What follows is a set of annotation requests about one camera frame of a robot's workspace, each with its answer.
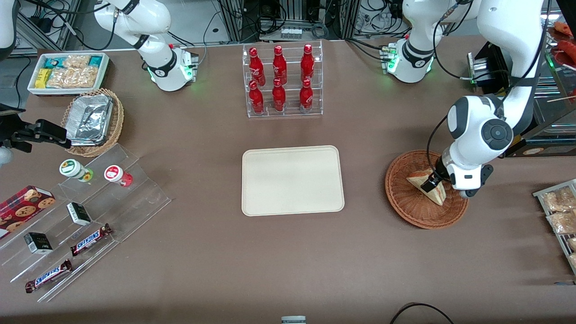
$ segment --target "red bottle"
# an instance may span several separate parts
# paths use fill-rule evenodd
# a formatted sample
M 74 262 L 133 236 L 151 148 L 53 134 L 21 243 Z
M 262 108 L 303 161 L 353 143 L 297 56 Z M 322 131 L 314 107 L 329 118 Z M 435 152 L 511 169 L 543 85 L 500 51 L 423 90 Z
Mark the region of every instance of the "red bottle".
M 282 54 L 282 46 L 274 46 L 274 61 L 272 62 L 274 68 L 274 77 L 279 78 L 282 84 L 288 82 L 288 69 L 286 67 L 286 58 Z
M 307 114 L 312 110 L 312 96 L 314 92 L 310 89 L 310 79 L 302 82 L 302 89 L 300 89 L 300 112 Z
M 312 56 L 312 45 L 310 44 L 304 45 L 304 55 L 300 61 L 300 69 L 302 70 L 300 74 L 302 82 L 304 82 L 306 78 L 312 80 L 314 76 L 314 57 Z
M 264 113 L 264 97 L 258 89 L 256 81 L 250 80 L 249 86 L 250 92 L 248 93 L 248 96 L 250 97 L 250 103 L 252 104 L 254 114 L 261 115 Z
M 272 97 L 274 98 L 274 109 L 278 112 L 283 112 L 286 107 L 286 91 L 282 86 L 280 78 L 274 79 L 274 89 L 272 89 Z
M 266 84 L 264 65 L 258 57 L 258 50 L 252 47 L 248 52 L 250 53 L 250 74 L 252 75 L 252 79 L 258 82 L 258 86 L 264 86 Z

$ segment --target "cookie box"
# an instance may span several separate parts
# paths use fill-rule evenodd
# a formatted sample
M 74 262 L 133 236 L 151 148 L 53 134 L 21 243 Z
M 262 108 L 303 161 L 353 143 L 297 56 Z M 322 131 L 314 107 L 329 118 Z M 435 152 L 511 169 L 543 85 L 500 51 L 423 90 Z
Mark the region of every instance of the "cookie box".
M 27 186 L 0 204 L 0 239 L 29 221 L 56 200 L 51 192 Z

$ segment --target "clear acrylic display stand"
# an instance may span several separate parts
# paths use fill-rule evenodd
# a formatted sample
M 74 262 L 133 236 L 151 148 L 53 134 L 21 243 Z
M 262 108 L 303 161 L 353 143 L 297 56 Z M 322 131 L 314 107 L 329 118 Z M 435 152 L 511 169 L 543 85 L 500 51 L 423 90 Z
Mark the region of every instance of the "clear acrylic display stand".
M 45 214 L 36 216 L 37 219 L 33 218 L 29 224 L 20 226 L 17 232 L 4 238 L 5 242 L 1 242 L 3 245 L 0 246 L 0 262 L 4 277 L 21 286 L 22 294 L 25 294 L 26 282 L 70 259 L 74 268 L 71 273 L 59 276 L 55 281 L 44 284 L 30 294 L 38 298 L 38 302 L 48 302 L 170 203 L 171 199 L 158 184 L 148 178 L 137 161 L 137 157 L 116 144 L 86 165 L 94 171 L 90 182 L 82 183 L 68 178 L 54 187 L 51 192 L 56 203 L 52 208 Z M 104 170 L 113 164 L 121 166 L 133 176 L 134 181 L 130 186 L 121 187 L 104 179 Z M 90 225 L 83 227 L 72 222 L 66 208 L 71 201 L 86 208 L 92 219 Z M 113 232 L 80 255 L 72 257 L 70 247 L 106 223 Z M 27 232 L 46 234 L 54 250 L 46 255 L 32 254 L 24 242 L 23 236 Z
M 311 79 L 312 91 L 312 109 L 309 113 L 303 114 L 300 111 L 300 89 L 302 89 L 302 80 L 300 79 L 300 60 L 304 54 L 304 45 L 312 45 L 312 55 L 314 56 L 314 76 Z M 262 95 L 264 96 L 264 114 L 256 115 L 250 104 L 250 97 L 248 93 L 250 88 L 248 83 L 252 79 L 250 74 L 250 55 L 248 50 L 251 47 L 256 47 L 258 56 L 264 64 L 264 76 L 266 77 L 266 84 L 260 87 Z M 242 68 L 244 71 L 244 91 L 246 92 L 246 107 L 248 117 L 282 117 L 282 116 L 310 116 L 322 115 L 324 112 L 323 107 L 323 70 L 322 70 L 322 42 L 287 42 L 282 43 L 282 51 L 286 58 L 288 69 L 288 83 L 284 85 L 286 90 L 286 108 L 284 112 L 278 112 L 274 109 L 274 102 L 272 98 L 272 89 L 274 87 L 274 70 L 272 69 L 272 62 L 274 60 L 274 48 L 270 46 L 254 44 L 245 45 L 242 49 Z

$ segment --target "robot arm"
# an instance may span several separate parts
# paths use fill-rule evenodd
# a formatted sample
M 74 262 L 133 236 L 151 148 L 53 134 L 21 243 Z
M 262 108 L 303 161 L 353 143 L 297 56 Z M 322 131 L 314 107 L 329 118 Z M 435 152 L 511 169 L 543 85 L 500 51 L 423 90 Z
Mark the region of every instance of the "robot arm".
M 448 112 L 448 128 L 454 143 L 444 150 L 437 171 L 451 180 L 467 197 L 474 195 L 492 172 L 483 164 L 502 154 L 514 135 L 532 119 L 532 99 L 537 81 L 543 0 L 483 0 L 478 12 L 480 33 L 508 51 L 516 86 L 504 100 L 495 96 L 464 96 Z
M 102 28 L 114 32 L 138 50 L 158 87 L 175 91 L 195 78 L 194 60 L 189 52 L 171 48 L 160 35 L 170 30 L 170 12 L 156 0 L 99 1 L 94 13 Z
M 18 1 L 0 1 L 0 61 L 6 59 L 16 45 L 16 15 L 19 9 Z
M 476 18 L 481 0 L 404 0 L 402 12 L 412 25 L 408 39 L 391 43 L 396 55 L 388 55 L 392 63 L 386 71 L 406 83 L 415 83 L 424 78 L 432 64 L 434 46 L 442 38 L 442 22 L 459 22 Z

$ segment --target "wicker basket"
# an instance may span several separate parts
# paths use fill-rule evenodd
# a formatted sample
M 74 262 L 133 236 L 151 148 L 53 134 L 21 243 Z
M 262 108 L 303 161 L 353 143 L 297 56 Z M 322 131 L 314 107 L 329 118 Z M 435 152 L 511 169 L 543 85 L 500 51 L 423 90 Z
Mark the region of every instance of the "wicker basket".
M 430 152 L 434 163 L 440 154 Z M 409 223 L 426 229 L 446 228 L 462 218 L 468 199 L 462 198 L 452 185 L 444 182 L 446 200 L 436 205 L 406 177 L 416 171 L 429 169 L 425 150 L 413 150 L 397 157 L 386 172 L 385 188 L 394 210 Z
M 120 132 L 122 132 L 122 123 L 124 122 L 124 108 L 118 97 L 110 90 L 98 89 L 96 91 L 90 91 L 81 94 L 81 96 L 95 96 L 95 95 L 108 95 L 114 100 L 114 106 L 112 107 L 112 116 L 110 117 L 110 125 L 108 126 L 107 140 L 101 146 L 72 146 L 66 151 L 74 155 L 80 155 L 83 157 L 95 157 L 111 148 L 120 137 Z M 68 120 L 68 114 L 70 113 L 70 108 L 72 107 L 72 101 L 68 105 L 68 109 L 64 113 L 64 118 L 60 125 L 64 127 L 66 121 Z

